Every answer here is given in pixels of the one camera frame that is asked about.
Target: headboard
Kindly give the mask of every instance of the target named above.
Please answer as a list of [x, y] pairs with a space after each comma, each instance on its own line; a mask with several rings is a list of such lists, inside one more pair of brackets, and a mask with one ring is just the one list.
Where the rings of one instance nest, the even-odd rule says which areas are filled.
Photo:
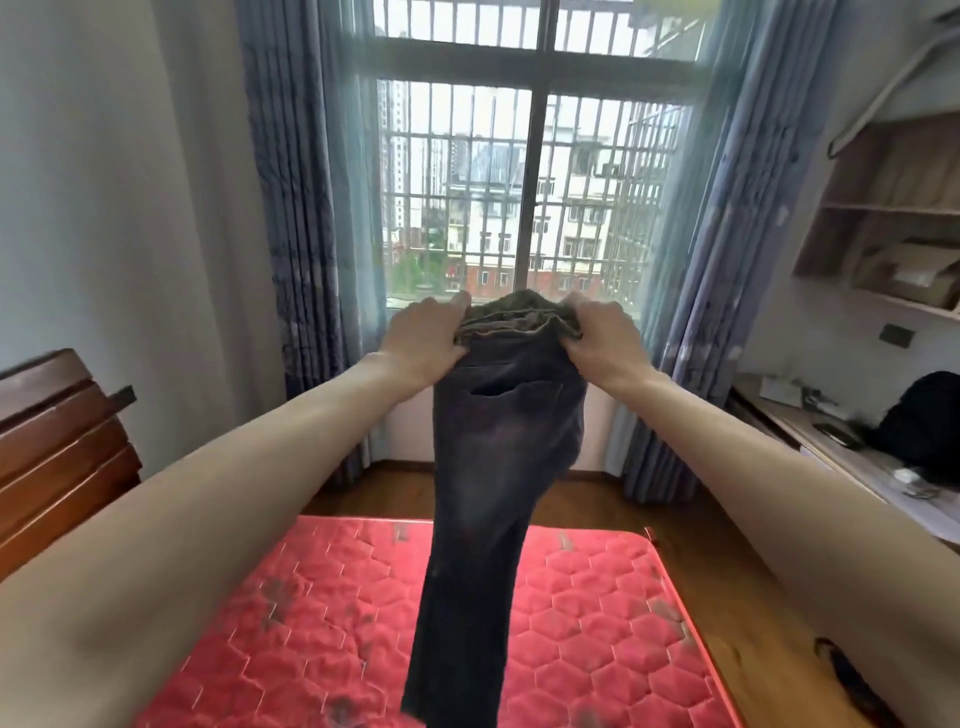
[[108, 397], [72, 349], [0, 372], [0, 579], [140, 482]]

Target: white cable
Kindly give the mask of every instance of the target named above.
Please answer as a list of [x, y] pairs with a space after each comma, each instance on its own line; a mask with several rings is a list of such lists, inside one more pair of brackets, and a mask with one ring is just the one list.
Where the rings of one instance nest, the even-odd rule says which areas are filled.
[[948, 31], [944, 31], [939, 34], [932, 40], [928, 41], [920, 50], [918, 50], [913, 57], [906, 63], [906, 65], [901, 68], [897, 74], [890, 80], [890, 83], [887, 84], [882, 91], [878, 93], [876, 98], [871, 102], [859, 118], [847, 129], [845, 132], [836, 136], [833, 141], [830, 142], [827, 147], [827, 156], [831, 159], [839, 157], [840, 154], [850, 146], [850, 143], [860, 136], [860, 132], [863, 131], [871, 121], [873, 121], [876, 113], [880, 111], [884, 104], [886, 104], [887, 99], [890, 98], [890, 95], [896, 91], [904, 81], [910, 78], [913, 75], [913, 72], [917, 70], [921, 63], [926, 61], [927, 56], [929, 56], [933, 51], [939, 48], [942, 45], [947, 45], [956, 40], [960, 40], [960, 27], [950, 28]]

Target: baseboard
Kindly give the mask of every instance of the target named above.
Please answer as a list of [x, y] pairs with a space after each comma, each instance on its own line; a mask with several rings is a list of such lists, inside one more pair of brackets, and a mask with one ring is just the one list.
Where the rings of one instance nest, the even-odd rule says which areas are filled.
[[[431, 460], [379, 460], [371, 465], [371, 469], [404, 471], [407, 473], [433, 473]], [[620, 478], [602, 471], [569, 470], [561, 480], [586, 480], [597, 483], [620, 483]]]

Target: forearm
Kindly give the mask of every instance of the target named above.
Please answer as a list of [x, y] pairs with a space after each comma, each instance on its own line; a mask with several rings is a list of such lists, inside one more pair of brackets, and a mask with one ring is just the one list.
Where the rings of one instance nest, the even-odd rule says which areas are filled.
[[406, 394], [368, 357], [150, 478], [10, 577], [0, 723], [129, 724], [220, 601]]
[[[865, 673], [890, 690], [900, 683], [905, 711], [916, 716], [917, 706], [942, 698], [936, 683], [960, 675], [955, 554], [843, 476], [664, 375], [639, 378], [624, 399], [713, 492], [811, 616], [839, 643], [848, 638], [849, 650], [862, 648]], [[907, 665], [912, 676], [902, 674]], [[916, 724], [939, 723], [918, 716]]]

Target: window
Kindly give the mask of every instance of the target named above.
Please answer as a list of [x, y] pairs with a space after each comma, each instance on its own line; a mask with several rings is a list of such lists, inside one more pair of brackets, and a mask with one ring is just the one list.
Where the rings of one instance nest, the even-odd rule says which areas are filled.
[[[588, 273], [585, 290], [629, 310], [624, 292], [646, 290], [670, 214], [663, 187], [710, 88], [724, 4], [678, 14], [630, 0], [344, 3], [376, 84], [366, 113], [378, 133], [388, 305], [486, 285], [487, 271], [455, 281], [445, 270], [497, 255], [489, 283], [510, 269], [508, 285], [555, 296], [559, 280], [538, 273], [566, 257], [580, 261], [569, 278]], [[535, 183], [524, 179], [530, 162]]]

